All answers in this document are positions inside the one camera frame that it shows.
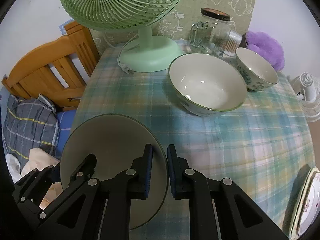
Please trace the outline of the green rimmed bowl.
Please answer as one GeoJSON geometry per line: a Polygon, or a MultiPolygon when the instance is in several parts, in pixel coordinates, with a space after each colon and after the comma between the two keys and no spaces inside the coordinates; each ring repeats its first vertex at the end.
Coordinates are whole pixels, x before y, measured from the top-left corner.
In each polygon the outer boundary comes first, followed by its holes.
{"type": "Polygon", "coordinates": [[[103,181],[130,168],[133,160],[143,155],[146,144],[153,147],[150,191],[145,200],[131,202],[130,229],[146,224],[161,209],[167,194],[167,159],[152,132],[129,116],[95,116],[73,131],[60,161],[62,188],[67,189],[72,173],[90,153],[97,159],[93,176],[103,181]]]}

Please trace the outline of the large white green-rimmed bowl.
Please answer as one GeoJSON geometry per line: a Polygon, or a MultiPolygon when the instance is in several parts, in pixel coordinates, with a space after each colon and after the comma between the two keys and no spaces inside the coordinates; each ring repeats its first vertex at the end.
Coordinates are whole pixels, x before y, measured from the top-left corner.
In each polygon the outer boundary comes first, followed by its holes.
{"type": "Polygon", "coordinates": [[[168,77],[182,106],[197,116],[223,115],[247,99],[241,74],[212,55],[181,55],[170,64],[168,77]]]}

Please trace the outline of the small floral white bowl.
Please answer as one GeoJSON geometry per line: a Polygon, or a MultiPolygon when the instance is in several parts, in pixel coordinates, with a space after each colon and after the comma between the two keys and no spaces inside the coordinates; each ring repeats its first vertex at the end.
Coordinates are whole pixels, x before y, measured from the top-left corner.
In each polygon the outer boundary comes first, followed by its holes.
{"type": "Polygon", "coordinates": [[[262,91],[278,83],[278,75],[274,68],[262,56],[247,48],[237,48],[236,69],[240,72],[247,88],[262,91]]]}

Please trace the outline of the white crumpled cloth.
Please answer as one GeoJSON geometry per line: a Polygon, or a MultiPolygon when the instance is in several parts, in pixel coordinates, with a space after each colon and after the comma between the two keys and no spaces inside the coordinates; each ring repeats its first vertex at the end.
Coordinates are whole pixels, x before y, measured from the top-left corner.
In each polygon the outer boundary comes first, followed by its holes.
{"type": "MultiPolygon", "coordinates": [[[[24,165],[21,171],[20,168],[22,166],[15,156],[13,156],[12,154],[7,154],[5,156],[5,160],[7,162],[7,167],[14,183],[19,181],[23,176],[25,176],[35,168],[37,168],[39,171],[42,171],[44,168],[50,165],[56,166],[60,162],[55,157],[49,155],[40,148],[32,148],[29,150],[29,160],[24,165]]],[[[61,183],[56,182],[52,184],[47,191],[44,199],[42,200],[40,208],[45,209],[61,193],[61,183]]]]}

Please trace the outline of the grey plaid pillow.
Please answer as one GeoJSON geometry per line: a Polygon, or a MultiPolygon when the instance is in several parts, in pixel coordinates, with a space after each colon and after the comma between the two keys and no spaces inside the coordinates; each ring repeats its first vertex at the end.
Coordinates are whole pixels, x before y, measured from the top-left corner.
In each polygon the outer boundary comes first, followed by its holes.
{"type": "Polygon", "coordinates": [[[60,126],[51,100],[42,94],[31,99],[10,95],[6,110],[3,127],[5,149],[17,158],[21,167],[29,161],[32,148],[55,154],[60,126]]]}

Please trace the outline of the wooden bed headboard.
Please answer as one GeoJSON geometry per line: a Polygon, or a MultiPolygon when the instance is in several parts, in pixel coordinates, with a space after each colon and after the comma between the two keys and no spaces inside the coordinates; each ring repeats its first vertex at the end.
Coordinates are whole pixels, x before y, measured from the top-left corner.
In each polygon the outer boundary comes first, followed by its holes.
{"type": "Polygon", "coordinates": [[[86,83],[70,56],[75,54],[92,75],[100,55],[87,27],[72,21],[65,30],[65,35],[27,53],[2,79],[11,94],[24,99],[44,95],[64,111],[78,107],[86,83]]]}

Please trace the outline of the white small fan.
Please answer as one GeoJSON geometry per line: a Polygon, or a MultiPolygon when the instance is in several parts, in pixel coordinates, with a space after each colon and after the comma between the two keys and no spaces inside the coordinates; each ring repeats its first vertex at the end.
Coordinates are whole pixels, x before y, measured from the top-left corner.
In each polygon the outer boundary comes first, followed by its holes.
{"type": "Polygon", "coordinates": [[[319,78],[304,72],[292,80],[291,86],[307,122],[319,121],[319,78]]]}

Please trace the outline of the purple plush toy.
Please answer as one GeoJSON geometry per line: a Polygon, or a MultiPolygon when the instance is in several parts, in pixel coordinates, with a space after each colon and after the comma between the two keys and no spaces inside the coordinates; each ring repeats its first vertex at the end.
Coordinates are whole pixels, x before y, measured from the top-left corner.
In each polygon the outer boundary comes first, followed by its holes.
{"type": "Polygon", "coordinates": [[[276,72],[284,69],[285,56],[280,43],[267,33],[248,31],[244,35],[246,48],[262,56],[276,72]]]}

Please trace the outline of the cotton swab container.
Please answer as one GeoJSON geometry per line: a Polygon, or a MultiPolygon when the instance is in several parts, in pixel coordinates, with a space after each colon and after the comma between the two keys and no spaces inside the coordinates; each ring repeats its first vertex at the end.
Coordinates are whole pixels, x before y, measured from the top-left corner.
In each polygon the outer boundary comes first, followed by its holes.
{"type": "Polygon", "coordinates": [[[239,48],[241,42],[242,36],[239,33],[231,30],[229,32],[228,41],[225,46],[224,54],[227,56],[234,56],[235,51],[237,48],[239,48]]]}

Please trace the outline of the glass jar with black lid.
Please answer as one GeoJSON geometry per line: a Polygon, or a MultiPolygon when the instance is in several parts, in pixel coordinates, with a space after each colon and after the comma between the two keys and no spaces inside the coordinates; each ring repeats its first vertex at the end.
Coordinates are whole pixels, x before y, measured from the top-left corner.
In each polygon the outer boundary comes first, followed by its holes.
{"type": "Polygon", "coordinates": [[[193,23],[189,34],[192,51],[222,58],[231,31],[228,26],[231,16],[225,12],[201,8],[201,18],[193,23]]]}

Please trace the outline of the green desk fan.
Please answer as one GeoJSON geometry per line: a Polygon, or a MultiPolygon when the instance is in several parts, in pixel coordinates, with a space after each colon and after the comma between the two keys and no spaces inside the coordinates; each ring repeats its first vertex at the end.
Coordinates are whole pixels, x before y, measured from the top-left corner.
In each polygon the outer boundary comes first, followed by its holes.
{"type": "Polygon", "coordinates": [[[60,0],[74,20],[89,29],[105,32],[137,31],[118,55],[118,66],[127,74],[168,69],[182,55],[178,44],[154,36],[152,25],[161,20],[179,0],[60,0]]]}

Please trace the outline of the green cartoon wall cloth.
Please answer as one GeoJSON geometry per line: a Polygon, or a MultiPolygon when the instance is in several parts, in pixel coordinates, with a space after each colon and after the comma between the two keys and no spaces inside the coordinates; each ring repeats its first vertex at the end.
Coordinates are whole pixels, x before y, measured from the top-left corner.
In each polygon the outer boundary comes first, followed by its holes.
{"type": "MultiPolygon", "coordinates": [[[[254,3],[255,0],[179,0],[171,12],[152,25],[152,34],[172,40],[188,39],[192,24],[201,18],[201,8],[212,8],[227,13],[231,16],[228,26],[243,34],[248,28],[254,3]]],[[[136,30],[122,32],[91,30],[90,32],[94,40],[100,41],[96,45],[100,51],[106,49],[106,41],[114,46],[138,37],[136,30]]]]}

